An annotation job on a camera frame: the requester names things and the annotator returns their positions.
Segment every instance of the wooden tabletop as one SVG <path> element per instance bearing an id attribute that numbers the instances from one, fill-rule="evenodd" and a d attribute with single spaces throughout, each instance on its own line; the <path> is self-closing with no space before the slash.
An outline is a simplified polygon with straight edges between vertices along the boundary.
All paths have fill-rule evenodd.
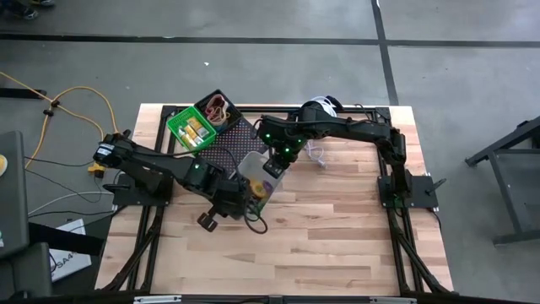
<path id="1" fill-rule="evenodd" d="M 141 105 L 133 141 L 154 147 L 162 106 Z M 390 111 L 393 126 L 407 138 L 407 168 L 414 175 L 424 174 L 412 108 L 391 106 Z M 245 116 L 254 121 L 260 113 Z M 169 136 L 167 131 L 165 143 Z M 325 149 L 326 170 L 300 154 L 263 210 L 269 225 L 263 236 L 249 231 L 243 221 L 219 216 L 216 231 L 206 232 L 197 217 L 210 203 L 176 185 L 165 211 L 152 293 L 397 295 L 388 219 L 375 181 L 380 175 L 375 146 L 340 138 L 325 138 L 317 145 Z M 109 283 L 131 255 L 140 214 L 140 207 L 128 207 L 112 220 L 96 288 Z M 411 221 L 419 256 L 451 290 L 435 217 L 412 209 Z M 413 287 L 410 263 L 404 260 Z"/>

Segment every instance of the green plastic container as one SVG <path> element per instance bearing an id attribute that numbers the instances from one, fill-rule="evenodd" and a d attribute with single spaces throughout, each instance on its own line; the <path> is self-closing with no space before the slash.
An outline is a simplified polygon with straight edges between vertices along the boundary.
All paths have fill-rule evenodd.
<path id="1" fill-rule="evenodd" d="M 203 149 L 208 147 L 216 139 L 216 130 L 203 116 L 203 114 L 201 114 L 201 112 L 197 110 L 197 108 L 195 108 L 194 106 L 190 106 L 184 111 L 172 117 L 167 122 L 167 127 L 169 127 L 169 130 L 176 136 L 176 139 L 178 139 L 178 141 L 182 146 L 184 146 L 184 148 L 191 150 L 187 147 L 186 144 L 184 144 L 184 141 L 180 138 L 180 134 L 178 133 L 178 128 L 184 128 L 185 126 L 187 126 L 187 120 L 191 117 L 195 117 L 209 132 L 209 135 L 203 138 L 203 142 L 199 144 L 195 149 Z"/>

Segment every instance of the yellow cable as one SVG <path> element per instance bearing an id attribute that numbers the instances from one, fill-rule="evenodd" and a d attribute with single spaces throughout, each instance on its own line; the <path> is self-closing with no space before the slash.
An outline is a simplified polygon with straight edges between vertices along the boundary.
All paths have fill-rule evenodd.
<path id="1" fill-rule="evenodd" d="M 90 88 L 90 87 L 85 87 L 85 86 L 76 86 L 76 87 L 72 87 L 70 89 L 64 90 L 62 93 L 58 94 L 57 97 L 55 97 L 54 100 L 60 99 L 61 96 L 65 95 L 66 93 L 71 92 L 73 90 L 89 90 L 89 91 L 92 91 L 92 92 L 96 93 L 99 97 L 101 97 L 101 99 L 103 99 L 105 101 L 105 103 L 107 104 L 107 107 L 109 107 L 109 112 L 111 113 L 112 127 L 114 128 L 115 133 L 119 133 L 118 128 L 116 127 L 115 112 L 112 110 L 111 103 L 98 90 L 96 90 L 94 88 Z"/>
<path id="2" fill-rule="evenodd" d="M 114 128 L 114 131 L 115 133 L 119 133 L 118 131 L 118 128 L 116 127 L 116 118 L 115 118 L 115 113 L 114 111 L 112 110 L 112 106 L 111 106 L 111 103 L 109 102 L 109 100 L 107 100 L 107 98 L 101 94 L 98 90 L 96 89 L 93 89 L 93 88 L 90 88 L 90 87 L 85 87 L 85 86 L 77 86 L 77 87 L 73 87 L 71 89 L 67 89 L 67 90 L 64 90 L 62 93 L 58 94 L 53 100 L 50 99 L 49 97 L 43 95 L 42 93 L 30 88 L 28 85 L 26 84 L 23 84 L 22 82 L 18 81 L 17 79 L 7 75 L 6 73 L 4 72 L 0 72 L 0 74 L 4 77 L 6 77 L 7 79 L 10 79 L 12 81 L 14 81 L 15 83 L 19 84 L 19 85 L 22 85 L 23 87 L 25 87 L 27 90 L 33 92 L 34 94 L 40 96 L 41 98 L 43 98 L 44 100 L 47 100 L 49 101 L 50 103 L 54 102 L 54 100 L 58 100 L 61 96 L 65 95 L 66 93 L 68 92 L 71 92 L 73 90 L 90 90 L 94 93 L 96 93 L 99 97 L 101 97 L 105 103 L 107 104 L 107 107 L 109 107 L 109 112 L 111 113 L 111 120 L 112 120 L 112 126 Z M 85 120 L 86 122 L 89 122 L 91 124 L 93 124 L 99 131 L 100 131 L 100 136 L 101 136 L 101 139 L 103 139 L 105 137 L 105 134 L 103 132 L 103 129 L 101 128 L 101 126 L 93 121 L 92 119 L 88 118 L 88 117 L 85 117 L 83 115 L 79 115 L 77 113 L 73 113 L 72 111 L 69 111 L 68 109 L 66 109 L 65 107 L 63 106 L 58 106 L 60 109 L 62 109 L 63 111 L 65 111 L 67 114 L 73 116 L 73 117 L 76 117 L 76 118 L 80 118 L 80 119 L 83 119 Z M 38 143 L 37 147 L 35 148 L 34 150 L 34 154 L 32 155 L 32 158 L 35 158 L 35 156 L 38 154 L 38 152 L 40 151 L 41 149 L 41 145 L 43 144 L 43 138 L 45 137 L 45 132 L 46 132 L 46 124 L 48 122 L 48 119 L 49 117 L 46 116 L 45 117 L 45 120 L 43 122 L 43 127 L 41 128 L 41 136 L 40 136 L 40 142 Z M 26 163 L 26 166 L 24 168 L 27 168 L 30 163 L 32 162 L 32 160 L 29 160 L 28 163 Z"/>
<path id="3" fill-rule="evenodd" d="M 26 163 L 26 165 L 24 166 L 24 168 L 28 168 L 28 166 L 30 166 L 30 163 L 32 162 L 32 159 L 35 158 L 35 156 L 37 155 L 37 153 L 40 151 L 41 149 L 41 144 L 43 144 L 43 138 L 45 137 L 45 129 L 47 127 L 47 121 L 49 120 L 49 116 L 48 115 L 45 115 L 45 120 L 43 121 L 43 126 L 41 127 L 41 136 L 40 136 L 40 142 L 37 144 L 37 147 L 35 148 L 34 150 L 34 154 L 32 155 L 32 157 L 28 160 L 28 162 Z"/>

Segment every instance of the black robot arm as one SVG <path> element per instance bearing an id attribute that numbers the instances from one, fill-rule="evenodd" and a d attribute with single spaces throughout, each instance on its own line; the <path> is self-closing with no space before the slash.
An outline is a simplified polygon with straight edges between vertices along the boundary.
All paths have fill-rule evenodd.
<path id="1" fill-rule="evenodd" d="M 128 133 L 107 134 L 94 160 L 102 166 L 124 171 L 135 181 L 135 187 L 150 195 L 159 196 L 163 181 L 174 178 L 186 190 L 205 197 L 213 207 L 198 223 L 208 231 L 217 226 L 213 220 L 216 214 L 230 215 L 237 220 L 244 214 L 251 189 L 242 175 L 237 174 L 231 180 L 221 166 L 204 158 L 175 158 L 138 145 L 127 136 Z"/>
<path id="2" fill-rule="evenodd" d="M 265 165 L 265 170 L 273 176 L 278 176 L 297 160 L 298 153 L 309 139 L 331 136 L 374 143 L 392 168 L 392 191 L 401 197 L 411 195 L 411 174 L 405 169 L 405 136 L 385 123 L 332 117 L 321 104 L 310 101 L 297 112 L 289 114 L 286 120 L 262 115 L 257 134 L 265 144 L 274 148 L 272 158 Z"/>

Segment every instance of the black mesh tray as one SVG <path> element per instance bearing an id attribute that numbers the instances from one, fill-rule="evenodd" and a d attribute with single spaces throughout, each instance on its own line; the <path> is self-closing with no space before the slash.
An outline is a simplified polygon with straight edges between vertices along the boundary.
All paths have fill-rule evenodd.
<path id="1" fill-rule="evenodd" d="M 236 109 L 235 104 L 230 101 L 227 95 L 225 95 L 221 90 L 215 90 L 214 92 L 208 94 L 206 97 L 202 98 L 200 101 L 196 102 L 194 105 L 202 113 L 203 116 L 205 116 L 204 110 L 206 108 L 206 105 L 210 102 L 210 99 L 212 99 L 214 95 L 222 95 L 224 99 L 229 102 L 229 108 L 227 109 L 227 112 L 230 113 L 230 117 L 227 119 L 227 127 L 221 131 L 218 131 L 218 134 L 221 134 L 229 131 L 231 128 L 236 126 L 242 118 L 242 113 L 240 113 L 240 111 Z"/>

